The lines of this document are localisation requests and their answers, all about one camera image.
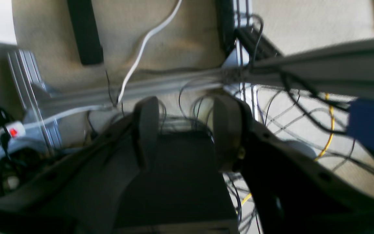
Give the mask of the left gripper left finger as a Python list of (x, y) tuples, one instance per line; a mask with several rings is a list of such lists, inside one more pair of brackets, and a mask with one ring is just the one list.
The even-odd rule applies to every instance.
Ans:
[(147, 97), (92, 144), (0, 198), (0, 233), (110, 234), (127, 186), (155, 158), (159, 101)]

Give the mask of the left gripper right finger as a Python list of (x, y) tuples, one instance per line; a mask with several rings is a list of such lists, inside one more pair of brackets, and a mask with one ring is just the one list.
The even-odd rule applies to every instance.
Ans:
[(250, 107), (214, 97), (218, 168), (239, 172), (264, 234), (374, 234), (374, 198), (277, 138)]

